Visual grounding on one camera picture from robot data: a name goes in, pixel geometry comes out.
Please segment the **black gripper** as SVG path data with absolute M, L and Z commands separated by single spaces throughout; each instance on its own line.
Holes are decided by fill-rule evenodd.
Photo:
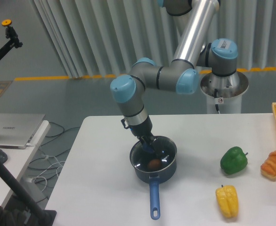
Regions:
M 132 134 L 137 137 L 141 143 L 142 149 L 148 154 L 152 154 L 156 158 L 160 158 L 162 151 L 160 148 L 161 136 L 154 136 L 151 132 L 152 122 L 148 116 L 141 124 L 129 125 L 126 118 L 121 120 L 125 129 L 130 129 Z

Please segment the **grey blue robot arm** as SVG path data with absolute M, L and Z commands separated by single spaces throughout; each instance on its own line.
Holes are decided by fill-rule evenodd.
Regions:
M 160 0 L 158 5 L 174 18 L 188 16 L 171 64 L 157 66 L 153 60 L 141 58 L 129 74 L 118 76 L 110 85 L 124 116 L 124 128 L 131 130 L 147 153 L 154 153 L 155 136 L 142 101 L 146 88 L 193 94 L 199 85 L 196 66 L 211 68 L 215 78 L 238 82 L 237 45 L 224 38 L 204 43 L 211 20 L 221 6 L 219 0 Z

